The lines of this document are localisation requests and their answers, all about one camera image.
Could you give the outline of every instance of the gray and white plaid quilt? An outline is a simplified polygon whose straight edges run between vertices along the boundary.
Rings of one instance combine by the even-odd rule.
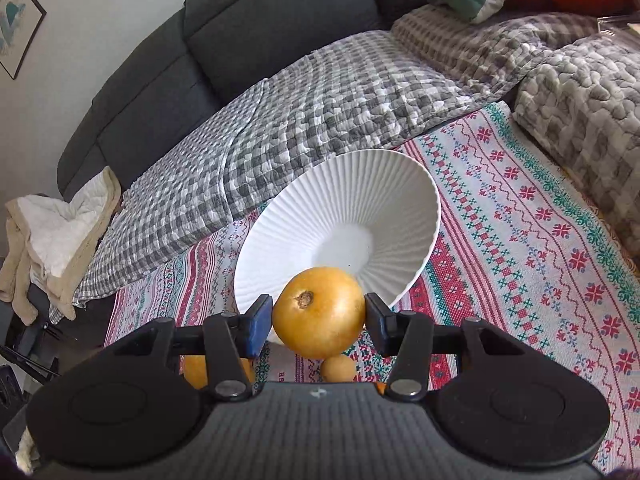
[[[640,256],[640,52],[592,36],[523,81],[514,118]]]
[[[75,301],[113,294],[331,156],[398,146],[500,99],[545,53],[594,26],[544,14],[470,27],[426,6],[391,32],[309,54],[248,89],[133,183]]]

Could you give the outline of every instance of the ribbed white bowl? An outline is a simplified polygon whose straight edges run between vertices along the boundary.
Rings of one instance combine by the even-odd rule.
[[[310,267],[339,267],[392,306],[420,275],[439,227],[438,190],[412,158],[362,150],[326,160],[289,184],[249,231],[236,268],[238,310],[260,294],[276,301]],[[282,344],[273,329],[269,341]]]

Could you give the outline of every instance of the patterned tablecloth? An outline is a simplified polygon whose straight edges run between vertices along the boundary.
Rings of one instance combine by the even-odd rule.
[[[503,103],[400,150],[434,177],[442,225],[427,266],[394,308],[442,324],[476,314],[591,381],[611,410],[594,464],[604,472],[640,466],[640,284],[594,210]],[[183,326],[232,310],[235,262],[263,209],[120,290],[106,342],[157,316]],[[393,363],[375,353],[366,332],[348,355],[361,381],[384,381]],[[260,381],[319,381],[318,366],[276,345],[255,362]],[[435,356],[432,386],[454,370],[452,358]]]

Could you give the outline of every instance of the black picture frame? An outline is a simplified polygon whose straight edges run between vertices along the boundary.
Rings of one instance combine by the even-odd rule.
[[[29,47],[31,46],[31,43],[33,42],[33,38],[35,38],[36,33],[38,31],[38,29],[40,28],[40,24],[42,23],[42,20],[44,20],[44,17],[47,15],[47,11],[44,10],[44,7],[40,5],[38,0],[31,0],[33,2],[33,5],[35,5],[35,7],[40,11],[40,13],[42,14],[40,16],[40,19],[38,20],[38,23],[36,24],[35,28],[33,29],[33,32],[31,33],[31,37],[29,38],[29,41],[27,42],[27,45],[24,47],[24,51],[22,51],[22,55],[20,56],[20,61],[18,62],[18,66],[15,69],[15,74],[11,75],[11,73],[7,70],[7,68],[4,66],[4,64],[2,64],[2,59],[0,59],[0,65],[2,65],[2,68],[4,68],[4,71],[8,73],[9,77],[11,79],[13,79],[15,81],[15,79],[18,77],[18,73],[20,72],[20,68],[22,67],[22,62],[24,61],[24,57],[27,55],[27,52],[29,51]]]

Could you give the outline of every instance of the beige blanket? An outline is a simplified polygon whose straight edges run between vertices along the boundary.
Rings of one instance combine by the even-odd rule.
[[[6,204],[9,254],[0,269],[0,300],[25,325],[38,316],[27,299],[32,270],[51,304],[76,318],[73,294],[119,201],[120,183],[106,167],[70,203],[29,195]]]

